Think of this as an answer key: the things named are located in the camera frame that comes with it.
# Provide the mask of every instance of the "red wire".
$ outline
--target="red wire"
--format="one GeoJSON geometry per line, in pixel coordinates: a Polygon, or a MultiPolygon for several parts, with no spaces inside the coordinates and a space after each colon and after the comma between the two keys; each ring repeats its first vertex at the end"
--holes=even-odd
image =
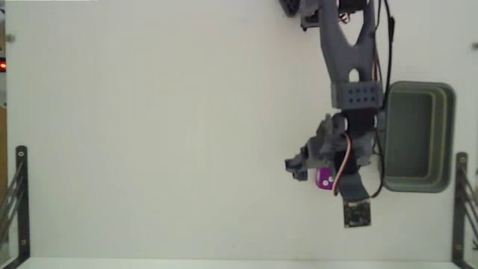
{"type": "Polygon", "coordinates": [[[347,162],[349,161],[350,159],[350,156],[352,155],[352,149],[353,149],[353,142],[352,142],[352,138],[350,138],[348,136],[348,134],[344,134],[345,135],[345,138],[347,139],[347,148],[350,149],[350,151],[346,152],[345,153],[345,156],[344,156],[344,160],[342,160],[342,164],[341,164],[341,168],[342,166],[344,167],[343,169],[339,169],[339,171],[337,172],[337,176],[335,177],[335,180],[334,180],[334,195],[337,196],[338,195],[338,186],[340,184],[340,181],[342,179],[342,175],[344,174],[344,170],[345,170],[345,165],[347,165],[347,162]]]}

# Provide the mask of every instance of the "metal stand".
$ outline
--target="metal stand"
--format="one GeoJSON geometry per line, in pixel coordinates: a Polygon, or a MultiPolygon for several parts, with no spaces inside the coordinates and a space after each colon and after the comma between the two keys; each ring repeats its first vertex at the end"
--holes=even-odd
{"type": "Polygon", "coordinates": [[[468,166],[468,154],[465,152],[459,152],[456,154],[455,164],[455,211],[453,213],[453,249],[452,249],[452,262],[462,269],[473,269],[466,261],[464,257],[465,248],[465,218],[468,215],[466,209],[466,202],[470,202],[467,198],[466,173],[468,166]]]}
{"type": "Polygon", "coordinates": [[[13,219],[18,221],[18,257],[6,269],[19,267],[30,258],[30,216],[28,209],[28,152],[26,146],[16,148],[16,172],[0,206],[1,242],[7,239],[13,219]]]}

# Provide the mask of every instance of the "circuit board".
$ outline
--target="circuit board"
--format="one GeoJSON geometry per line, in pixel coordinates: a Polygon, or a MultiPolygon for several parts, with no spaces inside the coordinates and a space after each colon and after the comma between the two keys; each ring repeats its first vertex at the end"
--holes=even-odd
{"type": "Polygon", "coordinates": [[[344,225],[345,228],[370,226],[370,202],[345,202],[344,225]]]}

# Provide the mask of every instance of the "black metal bracket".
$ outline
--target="black metal bracket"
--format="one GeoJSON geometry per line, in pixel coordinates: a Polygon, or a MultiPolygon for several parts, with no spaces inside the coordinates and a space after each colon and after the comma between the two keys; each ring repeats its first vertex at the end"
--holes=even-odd
{"type": "Polygon", "coordinates": [[[18,221],[18,257],[4,269],[18,268],[30,258],[30,211],[28,207],[28,151],[26,146],[18,146],[15,150],[16,173],[12,180],[12,186],[16,182],[16,191],[11,191],[13,196],[10,200],[17,200],[13,215],[17,213],[18,221]]]}
{"type": "Polygon", "coordinates": [[[453,213],[453,244],[452,244],[452,262],[462,269],[473,269],[464,257],[465,250],[465,197],[466,186],[463,184],[466,175],[462,171],[467,171],[468,154],[459,152],[456,154],[455,161],[455,211],[453,213]]]}

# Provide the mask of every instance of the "black cable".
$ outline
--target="black cable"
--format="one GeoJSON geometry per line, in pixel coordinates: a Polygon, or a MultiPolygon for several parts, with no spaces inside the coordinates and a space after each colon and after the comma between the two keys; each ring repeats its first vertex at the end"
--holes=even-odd
{"type": "Polygon", "coordinates": [[[388,68],[387,68],[387,83],[385,86],[385,96],[383,100],[383,107],[386,108],[388,101],[388,94],[390,93],[390,77],[391,77],[391,61],[392,61],[392,51],[394,42],[394,33],[395,33],[395,18],[390,13],[390,6],[388,5],[388,0],[383,0],[385,3],[385,9],[387,10],[388,17],[388,68]]]}
{"type": "Polygon", "coordinates": [[[375,198],[377,196],[379,196],[380,192],[382,191],[382,188],[383,188],[383,180],[385,178],[385,160],[383,158],[383,151],[382,151],[382,144],[380,143],[380,139],[379,139],[379,132],[376,130],[375,131],[375,141],[376,141],[376,145],[378,146],[379,148],[379,158],[380,158],[380,186],[379,188],[376,190],[376,192],[374,194],[372,194],[372,198],[375,198]]]}

